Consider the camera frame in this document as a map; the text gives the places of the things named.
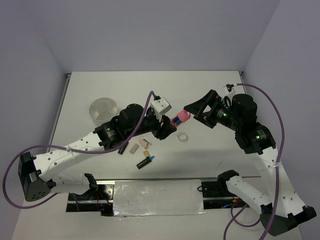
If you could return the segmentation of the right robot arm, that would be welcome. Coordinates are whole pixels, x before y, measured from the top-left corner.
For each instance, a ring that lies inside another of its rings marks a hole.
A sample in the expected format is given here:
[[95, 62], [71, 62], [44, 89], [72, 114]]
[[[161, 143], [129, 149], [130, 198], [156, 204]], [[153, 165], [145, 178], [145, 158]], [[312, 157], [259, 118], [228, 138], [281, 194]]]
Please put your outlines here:
[[235, 132], [238, 146], [248, 155], [254, 155], [253, 164], [266, 186], [267, 194], [247, 183], [235, 170], [218, 175], [217, 190], [223, 196], [238, 196], [259, 214], [268, 234], [279, 236], [316, 217], [295, 191], [282, 163], [280, 152], [269, 129], [257, 121], [258, 106], [250, 95], [240, 93], [226, 106], [216, 91], [186, 105], [185, 111], [194, 119], [213, 128], [223, 125]]

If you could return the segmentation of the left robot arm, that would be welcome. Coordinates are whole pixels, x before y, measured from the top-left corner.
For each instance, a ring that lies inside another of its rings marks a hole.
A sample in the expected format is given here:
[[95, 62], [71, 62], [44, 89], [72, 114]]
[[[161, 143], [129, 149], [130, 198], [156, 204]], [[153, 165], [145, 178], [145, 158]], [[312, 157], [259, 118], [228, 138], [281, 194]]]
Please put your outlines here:
[[111, 121], [62, 149], [35, 156], [29, 151], [23, 153], [19, 158], [18, 176], [25, 200], [38, 201], [50, 193], [95, 198], [100, 188], [92, 174], [66, 176], [62, 172], [95, 154], [118, 150], [135, 136], [152, 133], [156, 139], [164, 140], [177, 130], [166, 116], [171, 108], [164, 98], [152, 101], [148, 108], [133, 103]]

